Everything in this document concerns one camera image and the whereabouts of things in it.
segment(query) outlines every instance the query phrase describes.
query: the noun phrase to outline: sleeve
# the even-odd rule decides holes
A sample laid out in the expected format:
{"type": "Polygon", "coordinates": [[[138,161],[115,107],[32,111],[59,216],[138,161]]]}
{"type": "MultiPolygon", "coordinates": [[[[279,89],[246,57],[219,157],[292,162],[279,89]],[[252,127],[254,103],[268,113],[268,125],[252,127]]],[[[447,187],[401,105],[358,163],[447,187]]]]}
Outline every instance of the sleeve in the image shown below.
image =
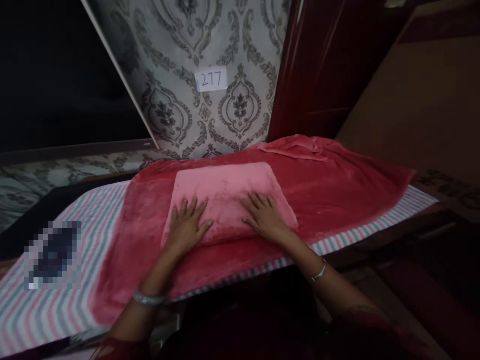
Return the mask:
{"type": "Polygon", "coordinates": [[[151,358],[148,341],[129,342],[108,337],[98,346],[90,360],[133,360],[151,358]]]}
{"type": "Polygon", "coordinates": [[[367,309],[346,313],[334,321],[329,337],[331,352],[339,359],[361,354],[371,359],[432,358],[430,348],[409,330],[367,309]]]}

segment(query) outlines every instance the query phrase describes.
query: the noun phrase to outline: pink and white striped sheet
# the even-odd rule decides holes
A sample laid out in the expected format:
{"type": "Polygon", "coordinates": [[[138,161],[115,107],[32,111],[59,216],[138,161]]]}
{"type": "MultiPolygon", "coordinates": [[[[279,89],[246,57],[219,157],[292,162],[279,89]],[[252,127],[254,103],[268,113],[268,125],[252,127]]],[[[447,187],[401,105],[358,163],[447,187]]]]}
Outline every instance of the pink and white striped sheet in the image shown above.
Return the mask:
{"type": "MultiPolygon", "coordinates": [[[[89,309],[95,280],[110,246],[129,181],[99,187],[82,195],[57,219],[81,222],[81,288],[73,290],[25,290],[23,254],[0,282],[0,358],[17,354],[97,328],[89,309]]],[[[378,218],[313,244],[326,255],[398,224],[438,201],[409,186],[398,204],[378,218]]],[[[292,264],[281,257],[263,266],[212,283],[177,298],[184,300],[292,264]]]]}

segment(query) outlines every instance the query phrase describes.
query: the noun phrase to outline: silver bracelet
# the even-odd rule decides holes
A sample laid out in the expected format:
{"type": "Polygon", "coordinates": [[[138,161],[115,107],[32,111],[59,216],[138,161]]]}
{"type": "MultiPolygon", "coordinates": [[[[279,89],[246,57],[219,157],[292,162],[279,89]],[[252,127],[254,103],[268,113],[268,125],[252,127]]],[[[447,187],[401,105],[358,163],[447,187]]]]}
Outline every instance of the silver bracelet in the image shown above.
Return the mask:
{"type": "Polygon", "coordinates": [[[139,289],[136,289],[135,292],[133,293],[133,298],[135,301],[141,305],[145,306],[157,306],[161,305],[165,302],[167,299],[167,296],[160,296],[160,297],[150,297],[143,295],[139,289]]]}
{"type": "Polygon", "coordinates": [[[315,281],[317,279],[320,279],[323,275],[325,275],[325,269],[327,268],[327,260],[323,259],[323,269],[321,270],[321,273],[319,273],[316,276],[313,276],[311,279],[312,281],[315,281]]]}

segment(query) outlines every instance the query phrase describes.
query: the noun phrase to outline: finger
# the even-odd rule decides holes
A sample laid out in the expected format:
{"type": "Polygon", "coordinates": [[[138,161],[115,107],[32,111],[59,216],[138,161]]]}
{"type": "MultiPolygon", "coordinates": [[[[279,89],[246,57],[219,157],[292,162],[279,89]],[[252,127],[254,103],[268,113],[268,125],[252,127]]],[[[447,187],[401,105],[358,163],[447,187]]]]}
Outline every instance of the finger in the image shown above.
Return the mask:
{"type": "Polygon", "coordinates": [[[268,203],[270,204],[270,206],[274,209],[277,208],[277,203],[275,203],[275,200],[273,197],[271,197],[270,195],[266,197],[266,199],[268,200],[268,203]]]}
{"type": "Polygon", "coordinates": [[[181,209],[180,209],[180,216],[185,216],[185,213],[187,212],[187,205],[189,204],[189,201],[187,199],[183,200],[181,203],[181,209]]]}
{"type": "Polygon", "coordinates": [[[173,207],[173,210],[171,211],[171,221],[177,221],[179,218],[179,211],[176,206],[173,207]]]}
{"type": "Polygon", "coordinates": [[[250,214],[254,215],[257,213],[258,209],[254,206],[254,204],[251,201],[248,201],[247,199],[240,199],[241,203],[243,206],[250,212],[250,214]]]}
{"type": "Polygon", "coordinates": [[[193,198],[193,200],[191,201],[190,207],[189,207],[188,210],[186,211],[186,215],[187,215],[187,216],[190,216],[190,217],[191,217],[191,216],[194,214],[195,209],[197,208],[197,202],[198,202],[198,201],[199,201],[199,200],[198,200],[196,197],[193,198]]]}
{"type": "Polygon", "coordinates": [[[263,196],[260,192],[257,192],[256,196],[258,197],[258,200],[260,200],[263,206],[269,206],[269,202],[267,201],[265,196],[263,196]]]}
{"type": "Polygon", "coordinates": [[[199,242],[200,240],[202,240],[204,238],[205,234],[212,227],[213,224],[214,224],[214,221],[210,220],[210,221],[207,221],[206,223],[204,223],[202,225],[202,227],[200,229],[198,229],[198,231],[196,232],[197,242],[199,242]]]}
{"type": "Polygon", "coordinates": [[[204,211],[205,211],[208,203],[209,202],[206,201],[206,200],[204,202],[202,202],[201,205],[198,207],[198,209],[193,214],[193,217],[196,218],[197,220],[200,220],[200,218],[204,214],[204,211]]]}
{"type": "Polygon", "coordinates": [[[252,219],[251,217],[244,217],[242,219],[242,221],[247,224],[247,225],[250,225],[250,227],[255,230],[256,233],[260,233],[260,226],[259,224],[254,220],[252,219]]]}
{"type": "Polygon", "coordinates": [[[257,209],[260,209],[262,207],[262,203],[260,202],[259,197],[256,193],[249,192],[248,196],[250,197],[251,202],[253,203],[253,205],[255,205],[257,209]]]}

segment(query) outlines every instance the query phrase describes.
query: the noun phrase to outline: damask wallpaper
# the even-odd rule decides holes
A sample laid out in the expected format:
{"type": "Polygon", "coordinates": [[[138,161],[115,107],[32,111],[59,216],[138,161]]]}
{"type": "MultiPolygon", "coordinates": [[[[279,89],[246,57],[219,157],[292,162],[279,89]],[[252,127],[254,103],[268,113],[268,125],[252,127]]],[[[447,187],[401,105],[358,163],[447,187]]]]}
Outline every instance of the damask wallpaper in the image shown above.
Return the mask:
{"type": "Polygon", "coordinates": [[[0,168],[0,233],[51,189],[158,159],[229,154],[264,141],[289,0],[90,0],[161,150],[0,168]],[[226,66],[228,89],[199,93],[194,73],[226,66]]]}
{"type": "Polygon", "coordinates": [[[158,150],[149,150],[0,167],[0,234],[54,188],[144,169],[165,158],[158,150]]]}

